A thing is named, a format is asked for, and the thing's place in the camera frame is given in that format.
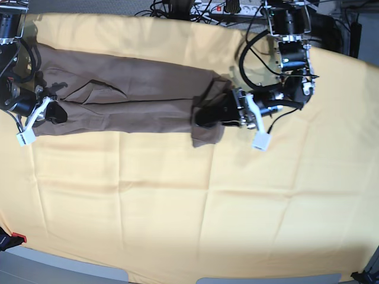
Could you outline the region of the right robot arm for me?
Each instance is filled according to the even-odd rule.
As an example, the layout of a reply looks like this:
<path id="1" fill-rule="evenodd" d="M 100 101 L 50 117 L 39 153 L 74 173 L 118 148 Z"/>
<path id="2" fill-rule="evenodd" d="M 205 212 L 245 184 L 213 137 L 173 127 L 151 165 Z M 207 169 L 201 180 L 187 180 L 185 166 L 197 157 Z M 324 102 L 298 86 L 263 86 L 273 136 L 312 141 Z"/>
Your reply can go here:
<path id="1" fill-rule="evenodd" d="M 31 91 L 22 85 L 35 79 L 37 60 L 32 48 L 23 39 L 28 1 L 1 1 L 1 110 L 31 120 L 62 124 L 66 111 L 58 104 L 57 96 L 47 88 L 36 85 Z M 21 49 L 25 49 L 31 64 L 29 75 L 21 77 L 14 72 Z"/>

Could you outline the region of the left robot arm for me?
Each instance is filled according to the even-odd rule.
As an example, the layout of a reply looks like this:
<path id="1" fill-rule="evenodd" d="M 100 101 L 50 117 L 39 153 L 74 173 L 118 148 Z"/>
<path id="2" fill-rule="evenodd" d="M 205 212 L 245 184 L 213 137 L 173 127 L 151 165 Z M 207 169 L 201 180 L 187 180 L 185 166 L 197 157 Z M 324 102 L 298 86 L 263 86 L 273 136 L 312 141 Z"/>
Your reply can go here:
<path id="1" fill-rule="evenodd" d="M 268 29 L 246 39 L 240 53 L 238 68 L 243 81 L 251 88 L 245 92 L 233 89 L 218 102 L 208 102 L 195 114 L 199 127 L 211 128 L 216 124 L 246 126 L 263 130 L 263 117 L 279 112 L 283 107 L 292 112 L 303 109 L 314 94 L 315 80 L 310 63 L 310 48 L 304 35 L 310 32 L 310 17 L 304 1 L 261 1 L 256 10 L 268 22 Z M 273 72 L 278 82 L 257 85 L 247 76 L 245 59 L 253 45 L 271 36 L 277 42 L 278 72 Z"/>

